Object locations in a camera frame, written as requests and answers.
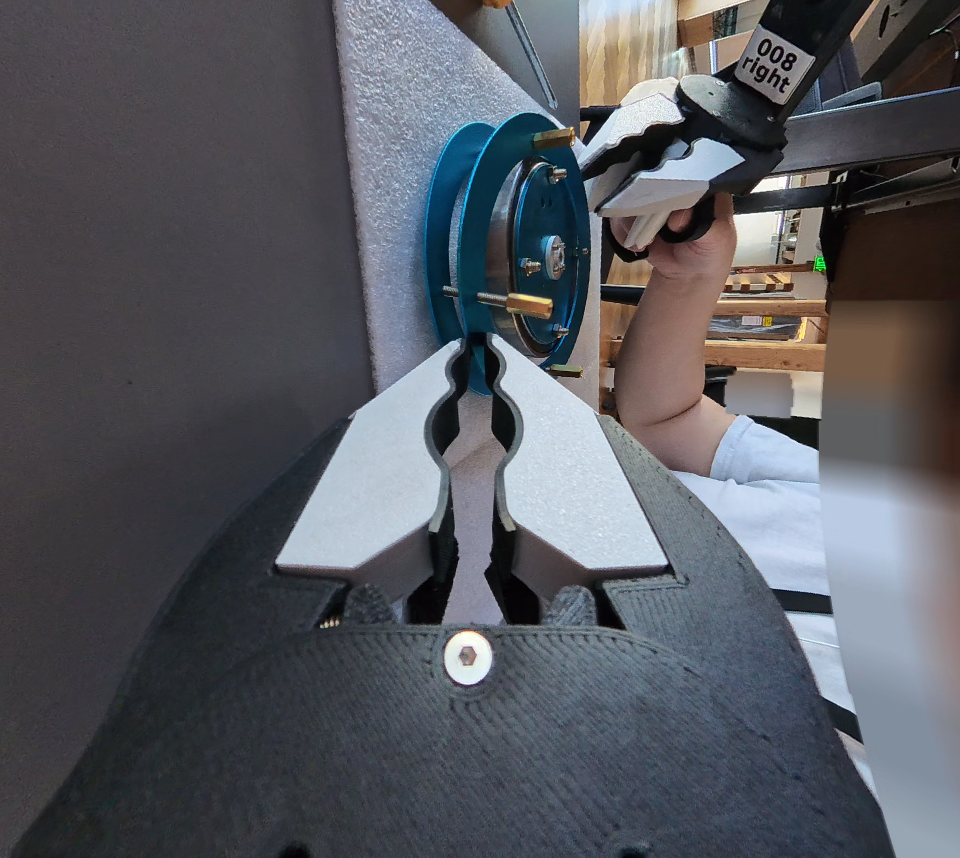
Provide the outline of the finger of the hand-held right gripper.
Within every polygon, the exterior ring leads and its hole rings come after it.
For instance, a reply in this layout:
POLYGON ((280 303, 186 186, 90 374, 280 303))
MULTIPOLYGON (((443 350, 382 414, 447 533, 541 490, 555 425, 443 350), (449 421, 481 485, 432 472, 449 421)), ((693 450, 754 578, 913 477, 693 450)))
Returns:
POLYGON ((599 177, 614 165, 628 163, 638 152, 658 163, 666 147, 683 130, 677 78, 634 86, 606 120, 588 132, 578 164, 583 179, 599 177))
POLYGON ((608 220, 614 241, 630 252, 646 248, 671 213, 692 208, 718 175, 745 158, 709 139, 674 141, 663 160, 641 169, 641 156, 612 165, 593 180, 593 210, 608 220))

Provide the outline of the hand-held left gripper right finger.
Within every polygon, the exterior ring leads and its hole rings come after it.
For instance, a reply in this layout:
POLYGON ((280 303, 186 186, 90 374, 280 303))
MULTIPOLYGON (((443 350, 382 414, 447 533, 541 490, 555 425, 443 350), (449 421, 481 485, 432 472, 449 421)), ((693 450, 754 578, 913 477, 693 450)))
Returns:
POLYGON ((652 576, 668 559, 594 410, 499 336, 487 336, 494 480, 487 577, 500 598, 652 576))

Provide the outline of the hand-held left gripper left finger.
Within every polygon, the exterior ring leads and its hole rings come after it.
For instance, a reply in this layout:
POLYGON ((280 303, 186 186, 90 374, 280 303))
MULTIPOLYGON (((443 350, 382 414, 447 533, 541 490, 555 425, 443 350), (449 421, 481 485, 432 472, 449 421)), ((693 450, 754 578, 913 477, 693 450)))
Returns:
POLYGON ((375 584, 404 598, 434 573, 430 531, 450 471, 437 411, 462 394, 466 344, 450 341, 354 413, 276 559, 279 571, 375 584))

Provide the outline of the blue disc with bearing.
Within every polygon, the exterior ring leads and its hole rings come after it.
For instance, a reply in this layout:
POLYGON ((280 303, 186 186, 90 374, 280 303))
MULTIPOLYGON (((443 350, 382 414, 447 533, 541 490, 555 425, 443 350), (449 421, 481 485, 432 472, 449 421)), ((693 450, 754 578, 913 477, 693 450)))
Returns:
POLYGON ((549 318, 506 313, 501 336, 528 357, 567 355, 586 308, 591 270, 590 224, 579 187, 559 166, 528 158, 509 175, 488 237, 487 287, 552 303, 549 318))

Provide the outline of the blue round metal base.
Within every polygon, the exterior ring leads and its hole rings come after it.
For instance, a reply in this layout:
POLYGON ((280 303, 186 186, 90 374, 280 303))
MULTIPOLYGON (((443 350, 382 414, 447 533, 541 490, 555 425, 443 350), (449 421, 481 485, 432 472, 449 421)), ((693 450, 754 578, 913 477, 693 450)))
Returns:
MULTIPOLYGON (((461 338, 469 340, 472 354, 468 383, 480 394, 489 393, 482 349, 486 335, 499 336, 543 370, 553 363, 569 363, 573 353, 575 343, 567 355, 559 350, 556 357, 548 359, 528 357, 498 330, 497 318, 507 312, 477 305, 467 309, 468 316, 463 318, 464 309, 458 300, 446 297, 432 300, 430 296, 432 289, 446 285, 459 288, 461 295, 468 290, 506 294, 488 288, 489 233, 491 222, 497 219, 498 198, 510 173, 528 158, 544 159, 559 166, 579 187, 575 198, 589 223, 591 274, 594 250, 591 223, 584 181, 573 147, 545 151, 535 151, 532 147, 534 133, 556 128, 561 127, 536 113, 516 115, 498 127, 482 122, 467 124, 443 149, 431 182, 424 227, 424 271, 431 316, 441 344, 461 338)), ((582 323, 590 283, 587 289, 582 323)))

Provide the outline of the person's right forearm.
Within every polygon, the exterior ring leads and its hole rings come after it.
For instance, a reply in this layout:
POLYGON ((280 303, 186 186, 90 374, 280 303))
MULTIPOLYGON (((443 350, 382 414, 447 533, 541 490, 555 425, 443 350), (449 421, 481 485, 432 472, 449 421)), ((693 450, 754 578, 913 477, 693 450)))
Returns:
POLYGON ((731 268, 684 277, 655 269, 615 366, 623 426, 667 468, 707 477, 734 417, 703 394, 705 342, 731 268))

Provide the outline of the dark grey desk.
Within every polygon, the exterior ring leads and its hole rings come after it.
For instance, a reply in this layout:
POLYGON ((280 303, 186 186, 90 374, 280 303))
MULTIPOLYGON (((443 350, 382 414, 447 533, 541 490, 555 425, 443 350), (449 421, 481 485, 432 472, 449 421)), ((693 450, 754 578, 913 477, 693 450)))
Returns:
POLYGON ((331 0, 2 0, 2 856, 198 551, 373 394, 342 116, 331 0))

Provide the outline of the wooden pallet rack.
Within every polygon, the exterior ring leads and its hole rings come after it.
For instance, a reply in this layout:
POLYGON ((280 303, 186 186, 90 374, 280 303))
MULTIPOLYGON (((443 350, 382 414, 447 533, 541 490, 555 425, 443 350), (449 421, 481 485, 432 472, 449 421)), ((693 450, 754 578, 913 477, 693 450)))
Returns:
POLYGON ((830 316, 821 257, 800 264, 736 265, 705 343, 709 366, 821 372, 830 316))

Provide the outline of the white foam sheet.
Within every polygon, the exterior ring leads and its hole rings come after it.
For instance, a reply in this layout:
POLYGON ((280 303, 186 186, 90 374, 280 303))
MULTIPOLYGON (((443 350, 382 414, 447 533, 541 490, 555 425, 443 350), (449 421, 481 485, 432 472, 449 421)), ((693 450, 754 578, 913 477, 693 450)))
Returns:
POLYGON ((461 126, 521 112, 527 95, 428 0, 333 0, 374 394, 439 347, 424 224, 439 155, 461 126))

